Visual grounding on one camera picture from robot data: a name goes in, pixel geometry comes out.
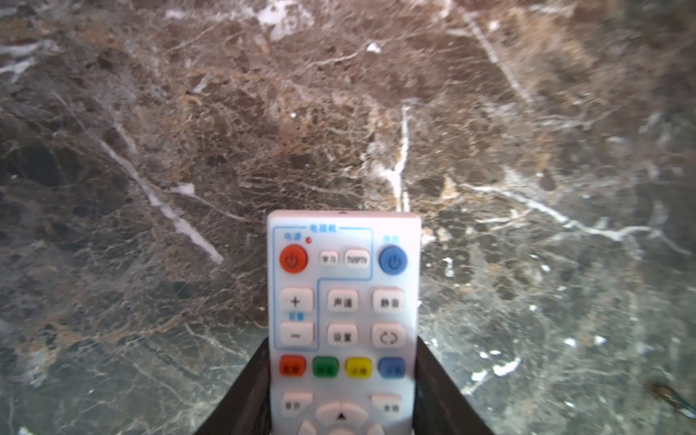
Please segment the white remote control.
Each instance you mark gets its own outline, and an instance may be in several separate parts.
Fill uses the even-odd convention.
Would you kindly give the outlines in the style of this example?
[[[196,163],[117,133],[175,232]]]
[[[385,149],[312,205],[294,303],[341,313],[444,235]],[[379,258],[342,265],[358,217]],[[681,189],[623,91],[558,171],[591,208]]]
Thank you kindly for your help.
[[[421,218],[277,210],[266,236],[271,431],[411,433]]]

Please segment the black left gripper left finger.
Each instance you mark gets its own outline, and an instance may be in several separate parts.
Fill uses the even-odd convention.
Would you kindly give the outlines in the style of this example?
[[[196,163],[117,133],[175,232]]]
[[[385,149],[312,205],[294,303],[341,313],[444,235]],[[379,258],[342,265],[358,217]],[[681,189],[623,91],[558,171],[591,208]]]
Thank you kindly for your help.
[[[268,339],[262,341],[212,414],[195,435],[271,433]]]

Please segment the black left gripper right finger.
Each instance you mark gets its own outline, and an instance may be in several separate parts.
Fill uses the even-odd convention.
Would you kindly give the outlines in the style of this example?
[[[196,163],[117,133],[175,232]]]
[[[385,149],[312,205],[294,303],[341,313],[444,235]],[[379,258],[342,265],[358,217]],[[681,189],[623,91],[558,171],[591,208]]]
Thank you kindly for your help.
[[[415,435],[493,435],[424,340],[417,338]]]

